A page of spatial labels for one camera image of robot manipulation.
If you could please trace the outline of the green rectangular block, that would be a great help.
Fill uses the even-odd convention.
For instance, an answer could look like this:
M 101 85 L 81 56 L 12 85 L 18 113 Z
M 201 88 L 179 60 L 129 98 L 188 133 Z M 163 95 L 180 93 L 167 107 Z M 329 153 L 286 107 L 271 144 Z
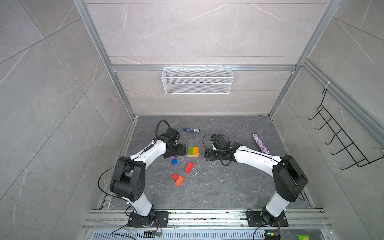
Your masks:
M 194 147 L 190 146 L 188 147 L 188 155 L 193 156 L 194 155 Z

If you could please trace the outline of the yellow-orange rectangular block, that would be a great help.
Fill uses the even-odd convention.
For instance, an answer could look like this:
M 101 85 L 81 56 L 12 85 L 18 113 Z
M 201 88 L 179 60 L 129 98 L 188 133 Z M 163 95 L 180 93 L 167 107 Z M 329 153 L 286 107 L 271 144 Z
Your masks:
M 198 147 L 194 147 L 193 148 L 193 155 L 194 156 L 198 156 L 199 155 L 199 148 Z

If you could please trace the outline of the red arch block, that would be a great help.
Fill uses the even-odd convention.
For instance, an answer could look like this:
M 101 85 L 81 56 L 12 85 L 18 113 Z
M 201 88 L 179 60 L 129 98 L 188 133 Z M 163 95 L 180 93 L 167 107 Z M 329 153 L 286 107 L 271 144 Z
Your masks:
M 191 172 L 191 169 L 193 167 L 193 163 L 187 163 L 187 166 L 185 168 L 185 172 L 189 174 Z

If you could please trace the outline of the orange rectangular block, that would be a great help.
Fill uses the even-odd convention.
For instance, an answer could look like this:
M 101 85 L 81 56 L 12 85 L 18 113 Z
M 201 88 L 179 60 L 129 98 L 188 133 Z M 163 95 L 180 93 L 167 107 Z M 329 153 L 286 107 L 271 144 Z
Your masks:
M 184 177 L 183 176 L 179 176 L 176 181 L 175 181 L 175 186 L 179 187 L 181 185 L 181 183 L 183 182 L 184 180 Z

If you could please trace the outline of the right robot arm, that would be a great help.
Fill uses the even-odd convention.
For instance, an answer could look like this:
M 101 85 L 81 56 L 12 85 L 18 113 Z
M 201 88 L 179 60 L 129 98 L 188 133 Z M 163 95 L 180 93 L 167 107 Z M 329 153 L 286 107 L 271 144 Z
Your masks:
M 241 163 L 256 168 L 274 179 L 275 192 L 263 207 L 260 218 L 263 226 L 272 226 L 283 216 L 284 210 L 300 197 L 308 178 L 290 155 L 283 157 L 264 154 L 238 143 L 231 143 L 221 134 L 210 135 L 212 148 L 205 150 L 206 161 Z

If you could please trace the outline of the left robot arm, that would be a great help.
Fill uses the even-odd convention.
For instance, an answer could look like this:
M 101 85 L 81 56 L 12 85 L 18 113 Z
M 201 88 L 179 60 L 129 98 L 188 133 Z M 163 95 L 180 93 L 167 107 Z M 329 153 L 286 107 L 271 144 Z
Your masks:
M 179 143 L 180 133 L 165 121 L 160 120 L 155 129 L 154 139 L 143 150 L 130 157 L 120 157 L 117 163 L 108 169 L 113 170 L 110 182 L 110 193 L 104 191 L 98 179 L 98 188 L 104 194 L 126 201 L 134 213 L 138 222 L 149 227 L 155 221 L 154 205 L 144 194 L 146 184 L 146 169 L 159 156 L 167 159 L 170 157 L 185 156 L 187 148 Z

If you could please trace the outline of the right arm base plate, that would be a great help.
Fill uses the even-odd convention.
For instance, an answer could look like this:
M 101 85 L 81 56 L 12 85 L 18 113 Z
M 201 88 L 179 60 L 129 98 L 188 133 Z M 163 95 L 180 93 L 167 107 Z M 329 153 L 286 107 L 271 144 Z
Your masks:
M 249 227 L 288 227 L 288 220 L 285 212 L 278 217 L 273 217 L 267 211 L 246 210 L 246 220 Z

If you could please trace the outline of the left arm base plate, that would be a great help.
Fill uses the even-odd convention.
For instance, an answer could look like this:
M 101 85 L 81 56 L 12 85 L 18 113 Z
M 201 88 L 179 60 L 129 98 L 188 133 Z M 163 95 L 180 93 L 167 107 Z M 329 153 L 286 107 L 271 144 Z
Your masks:
M 168 226 L 169 212 L 166 211 L 154 211 L 150 212 L 147 217 L 140 216 L 135 212 L 131 212 L 128 221 L 128 227 L 136 228 L 165 228 Z

